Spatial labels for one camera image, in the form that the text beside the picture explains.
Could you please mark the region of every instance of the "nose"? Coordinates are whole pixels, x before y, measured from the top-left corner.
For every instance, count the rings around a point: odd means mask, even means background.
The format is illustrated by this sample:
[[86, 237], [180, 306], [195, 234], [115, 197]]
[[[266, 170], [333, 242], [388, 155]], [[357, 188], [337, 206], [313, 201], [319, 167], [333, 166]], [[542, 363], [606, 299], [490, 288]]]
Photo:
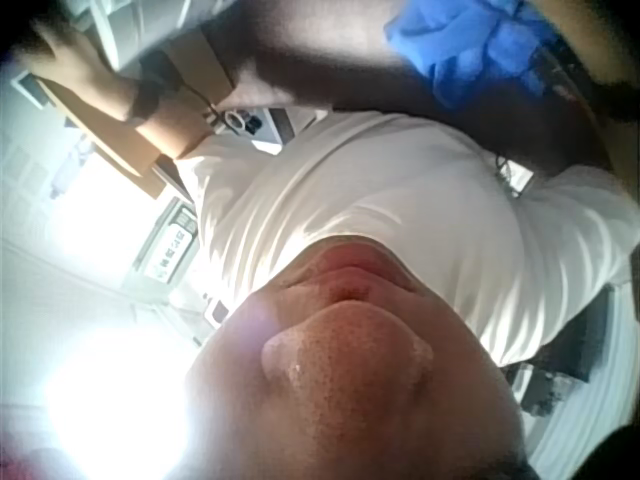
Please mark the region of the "nose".
[[433, 353], [391, 313], [346, 301], [264, 346], [264, 372], [305, 432], [323, 442], [374, 439], [418, 401]]

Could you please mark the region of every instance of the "wristwatch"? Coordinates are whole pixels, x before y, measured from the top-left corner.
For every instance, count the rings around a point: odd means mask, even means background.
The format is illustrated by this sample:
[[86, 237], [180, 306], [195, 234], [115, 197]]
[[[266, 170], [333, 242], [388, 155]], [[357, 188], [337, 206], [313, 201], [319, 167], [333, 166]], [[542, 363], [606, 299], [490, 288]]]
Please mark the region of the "wristwatch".
[[138, 92], [131, 109], [124, 120], [127, 125], [137, 128], [158, 110], [162, 87], [155, 82], [142, 80], [138, 82]]

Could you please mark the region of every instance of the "white t-shirt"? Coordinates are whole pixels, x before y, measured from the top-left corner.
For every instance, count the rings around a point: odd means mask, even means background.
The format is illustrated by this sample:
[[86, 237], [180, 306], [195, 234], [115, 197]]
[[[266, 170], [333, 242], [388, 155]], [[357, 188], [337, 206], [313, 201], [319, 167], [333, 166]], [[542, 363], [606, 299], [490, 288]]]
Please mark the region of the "white t-shirt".
[[312, 243], [379, 241], [465, 320], [498, 365], [551, 341], [640, 241], [614, 178], [573, 167], [519, 199], [483, 151], [444, 125], [333, 114], [272, 157], [206, 139], [177, 162], [233, 311]]

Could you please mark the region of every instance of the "blue towel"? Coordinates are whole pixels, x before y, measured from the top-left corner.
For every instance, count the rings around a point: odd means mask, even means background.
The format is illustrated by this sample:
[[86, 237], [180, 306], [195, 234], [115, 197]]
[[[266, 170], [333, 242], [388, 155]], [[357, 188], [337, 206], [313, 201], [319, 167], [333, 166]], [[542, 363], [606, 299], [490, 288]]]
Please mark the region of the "blue towel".
[[409, 0], [386, 28], [391, 46], [430, 82], [448, 108], [487, 85], [520, 78], [535, 95], [544, 84], [531, 69], [541, 43], [558, 38], [524, 0]]

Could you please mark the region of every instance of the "lips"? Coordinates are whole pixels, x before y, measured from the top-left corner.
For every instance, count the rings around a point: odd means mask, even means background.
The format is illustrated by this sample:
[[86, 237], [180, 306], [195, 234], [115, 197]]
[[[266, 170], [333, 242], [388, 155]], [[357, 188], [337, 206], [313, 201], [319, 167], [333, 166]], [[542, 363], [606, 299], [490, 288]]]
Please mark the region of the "lips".
[[321, 251], [307, 263], [293, 285], [329, 273], [339, 277], [341, 271], [345, 272], [345, 276], [351, 277], [354, 268], [382, 278], [408, 292], [416, 292], [415, 282], [398, 261], [380, 248], [363, 242], [334, 245]]

